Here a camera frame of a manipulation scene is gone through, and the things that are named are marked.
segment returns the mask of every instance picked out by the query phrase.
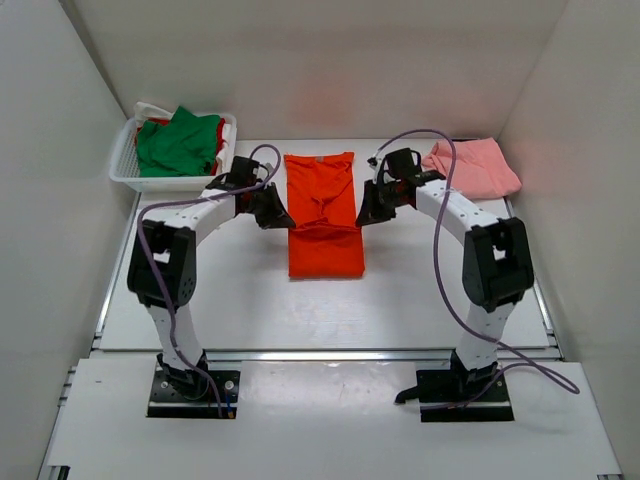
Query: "white wall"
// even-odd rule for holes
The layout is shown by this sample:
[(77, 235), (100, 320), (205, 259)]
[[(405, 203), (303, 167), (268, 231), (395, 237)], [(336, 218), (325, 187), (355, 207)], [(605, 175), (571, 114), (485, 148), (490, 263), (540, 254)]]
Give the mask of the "white wall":
[(627, 478), (640, 478), (639, 135), (640, 2), (570, 0), (500, 144), (562, 345)]
[(0, 0), (0, 479), (37, 476), (130, 209), (124, 115), (55, 0)]
[(566, 4), (65, 1), (128, 113), (228, 110), (252, 139), (497, 135)]

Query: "folded pink towel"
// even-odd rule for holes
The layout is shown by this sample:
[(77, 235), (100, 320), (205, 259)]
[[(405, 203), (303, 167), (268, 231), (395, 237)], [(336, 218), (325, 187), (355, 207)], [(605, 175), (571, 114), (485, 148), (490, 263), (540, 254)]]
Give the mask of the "folded pink towel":
[[(522, 188), (522, 183), (507, 165), (500, 147), (493, 138), (455, 142), (456, 170), (452, 187), (469, 199), (500, 198)], [(451, 147), (438, 140), (422, 165), (449, 175)]]

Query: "white basket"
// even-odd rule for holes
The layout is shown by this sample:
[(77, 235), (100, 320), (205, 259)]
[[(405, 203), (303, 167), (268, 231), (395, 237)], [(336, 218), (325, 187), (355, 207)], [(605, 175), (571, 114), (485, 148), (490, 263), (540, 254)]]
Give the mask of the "white basket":
[[(231, 126), (231, 133), (227, 141), (227, 165), (233, 160), (236, 149), (236, 135), (238, 125), (236, 117), (228, 113), (218, 114)], [(126, 183), (136, 192), (191, 192), (200, 191), (206, 187), (213, 177), (148, 177), (140, 178), (138, 154), (135, 145), (136, 120), (130, 118), (118, 136), (116, 146), (111, 155), (109, 177), (114, 182)]]

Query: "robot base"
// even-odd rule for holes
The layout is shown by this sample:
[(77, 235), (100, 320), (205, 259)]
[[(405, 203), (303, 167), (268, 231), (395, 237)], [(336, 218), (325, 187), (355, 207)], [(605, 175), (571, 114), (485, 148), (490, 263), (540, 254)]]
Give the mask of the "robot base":
[[(210, 375), (218, 387), (222, 402), (222, 420), (232, 420), (238, 414), (238, 391), (240, 372), (237, 370), (210, 370)], [(233, 382), (233, 388), (225, 391), (225, 384)], [(225, 393), (231, 408), (227, 406)], [(147, 417), (153, 418), (212, 418), (220, 419), (216, 399), (212, 392), (205, 392), (201, 398), (187, 399), (176, 392), (166, 381), (164, 372), (156, 368), (149, 394)]]
[(463, 408), (429, 409), (431, 406), (464, 402), (458, 378), (451, 370), (418, 370), (420, 421), (426, 422), (509, 422), (514, 420), (507, 384), (494, 383), (478, 400)]

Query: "purple cable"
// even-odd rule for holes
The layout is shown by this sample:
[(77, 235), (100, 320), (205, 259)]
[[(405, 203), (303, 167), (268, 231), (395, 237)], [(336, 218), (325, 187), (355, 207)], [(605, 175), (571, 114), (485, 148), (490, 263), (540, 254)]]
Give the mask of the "purple cable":
[(444, 301), (444, 304), (446, 305), (447, 310), (449, 310), (449, 313), (454, 318), (456, 323), (458, 323), (458, 325), (460, 325), (460, 327), (462, 327), (462, 329), (465, 330), (467, 333), (469, 333), (470, 335), (473, 335), (476, 338), (484, 340), (486, 342), (495, 343), (499, 347), (501, 347), (501, 348), (503, 348), (505, 350), (508, 350), (509, 352), (513, 353), (514, 355), (516, 355), (520, 359), (524, 360), (524, 362), (519, 362), (519, 363), (514, 363), (514, 364), (511, 364), (511, 365), (507, 365), (506, 367), (504, 367), (501, 370), (499, 370), (498, 372), (496, 372), (496, 374), (491, 379), (491, 381), (487, 385), (485, 385), (485, 387), (480, 391), (480, 393), (477, 394), (476, 396), (474, 396), (473, 398), (471, 398), (470, 400), (467, 400), (465, 402), (459, 402), (459, 403), (433, 405), (431, 407), (428, 407), (428, 409), (429, 410), (436, 410), (436, 409), (441, 409), (441, 408), (455, 408), (455, 407), (466, 406), (469, 403), (471, 403), (471, 402), (477, 400), (478, 398), (480, 398), (482, 395), (484, 395), (484, 393), (487, 390), (489, 390), (489, 388), (491, 388), (491, 386), (495, 382), (497, 382), (500, 379), (500, 377), (502, 377), (505, 374), (505, 372), (507, 372), (508, 370), (511, 370), (512, 368), (516, 368), (516, 367), (532, 367), (532, 368), (535, 368), (540, 373), (542, 373), (544, 376), (546, 376), (548, 379), (550, 379), (551, 381), (553, 381), (554, 383), (556, 383), (557, 385), (559, 385), (560, 387), (565, 389), (567, 392), (572, 393), (574, 395), (578, 395), (580, 393), (580, 388), (578, 388), (578, 386), (575, 383), (573, 383), (567, 377), (562, 375), (560, 372), (557, 372), (557, 371), (555, 371), (555, 370), (553, 370), (553, 369), (551, 369), (549, 367), (545, 367), (544, 365), (540, 365), (536, 361), (534, 361), (531, 358), (527, 357), (524, 353), (518, 351), (516, 348), (514, 348), (514, 347), (512, 347), (510, 345), (507, 345), (506, 343), (504, 343), (502, 341), (499, 341), (496, 338), (491, 338), (491, 337), (488, 337), (486, 335), (482, 335), (481, 333), (476, 332), (471, 327), (469, 327), (465, 323), (465, 321), (462, 320), (462, 318), (460, 318), (458, 313), (453, 308), (453, 305), (451, 304), (451, 301), (449, 300), (449, 296), (447, 295), (447, 292), (446, 292), (446, 290), (444, 288), (444, 283), (442, 281), (442, 273), (440, 271), (440, 255), (439, 255), (440, 231), (442, 230), (442, 221), (444, 219), (444, 212), (447, 209), (447, 203), (449, 202), (449, 196), (451, 195), (451, 182), (453, 180), (453, 173), (454, 173), (454, 170), (456, 168), (456, 162), (458, 161), (457, 154), (456, 154), (456, 146), (453, 143), (453, 140), (451, 140), (451, 138), (449, 138), (448, 135), (446, 135), (445, 133), (443, 133), (443, 132), (441, 132), (439, 130), (434, 130), (434, 129), (431, 129), (431, 128), (418, 128), (418, 129), (415, 129), (415, 130), (409, 130), (407, 132), (404, 132), (404, 133), (401, 133), (399, 135), (396, 135), (391, 140), (388, 140), (387, 142), (385, 142), (378, 149), (376, 157), (380, 154), (380, 152), (385, 147), (389, 146), (392, 142), (395, 142), (399, 138), (405, 137), (407, 135), (411, 135), (413, 133), (434, 133), (436, 135), (441, 136), (444, 140), (446, 140), (449, 143), (449, 146), (451, 147), (451, 168), (449, 169), (449, 175), (447, 175), (447, 181), (446, 181), (446, 188), (445, 188), (445, 191), (444, 191), (444, 197), (442, 199), (442, 205), (440, 206), (440, 210), (438, 211), (438, 218), (436, 219), (435, 233), (433, 235), (433, 267), (434, 267), (434, 271), (435, 271), (435, 275), (436, 275), (436, 283), (438, 284), (438, 290), (440, 291), (440, 295), (442, 296), (442, 300)]
[(144, 216), (147, 213), (149, 213), (151, 210), (155, 210), (157, 208), (180, 207), (180, 206), (186, 206), (186, 205), (198, 205), (200, 203), (210, 202), (210, 201), (215, 201), (215, 200), (221, 200), (223, 198), (226, 198), (226, 197), (229, 197), (229, 196), (232, 196), (232, 195), (238, 195), (238, 194), (241, 194), (241, 193), (247, 193), (247, 192), (252, 192), (254, 190), (261, 189), (276, 174), (276, 172), (280, 168), (280, 163), (281, 163), (281, 160), (282, 160), (282, 157), (280, 155), (280, 151), (276, 147), (274, 147), (273, 145), (270, 145), (268, 143), (263, 143), (261, 145), (258, 145), (256, 148), (254, 148), (253, 151), (251, 152), (251, 154), (249, 155), (249, 158), (253, 158), (253, 156), (256, 154), (256, 152), (258, 150), (260, 150), (261, 148), (270, 148), (271, 150), (276, 152), (276, 155), (278, 156), (278, 161), (276, 163), (275, 168), (273, 169), (273, 171), (271, 171), (267, 175), (267, 177), (262, 182), (257, 183), (255, 185), (253, 185), (252, 187), (239, 188), (237, 190), (232, 190), (232, 191), (229, 191), (229, 192), (219, 193), (217, 195), (212, 195), (210, 197), (194, 198), (194, 199), (191, 199), (191, 200), (179, 200), (179, 201), (175, 201), (175, 202), (154, 203), (153, 205), (148, 205), (148, 206), (144, 207), (142, 210), (140, 210), (140, 214), (138, 215), (138, 220), (137, 220), (137, 234), (138, 234), (138, 238), (140, 239), (140, 245), (142, 246), (142, 250), (144, 251), (144, 254), (147, 257), (147, 261), (149, 262), (149, 266), (151, 267), (151, 272), (153, 273), (153, 276), (155, 277), (156, 281), (158, 282), (158, 287), (160, 288), (160, 292), (162, 293), (162, 299), (164, 300), (164, 302), (166, 304), (167, 311), (169, 312), (169, 317), (171, 318), (171, 330), (169, 332), (169, 338), (170, 338), (170, 341), (171, 341), (171, 346), (173, 347), (174, 351), (176, 352), (176, 355), (178, 356), (178, 358), (187, 367), (189, 367), (193, 371), (197, 372), (199, 375), (201, 375), (207, 381), (207, 383), (209, 384), (209, 386), (213, 390), (213, 393), (214, 393), (214, 395), (216, 397), (216, 402), (218, 404), (218, 416), (219, 416), (219, 418), (222, 418), (222, 406), (221, 406), (222, 402), (220, 401), (220, 393), (218, 392), (218, 387), (216, 386), (216, 383), (213, 381), (213, 378), (211, 378), (211, 375), (209, 375), (206, 371), (202, 370), (201, 368), (197, 367), (196, 365), (193, 365), (191, 362), (189, 362), (189, 360), (187, 360), (187, 358), (184, 356), (184, 354), (182, 353), (182, 351), (180, 350), (180, 347), (178, 346), (178, 344), (176, 342), (176, 311), (173, 308), (173, 303), (171, 302), (171, 296), (169, 295), (169, 290), (167, 289), (167, 285), (164, 283), (164, 280), (162, 279), (162, 273), (160, 273), (160, 269), (158, 268), (158, 265), (156, 264), (156, 262), (155, 262), (155, 260), (153, 258), (153, 253), (151, 252), (151, 248), (149, 247), (149, 242), (147, 242), (147, 239), (144, 236), (142, 222), (144, 220)]

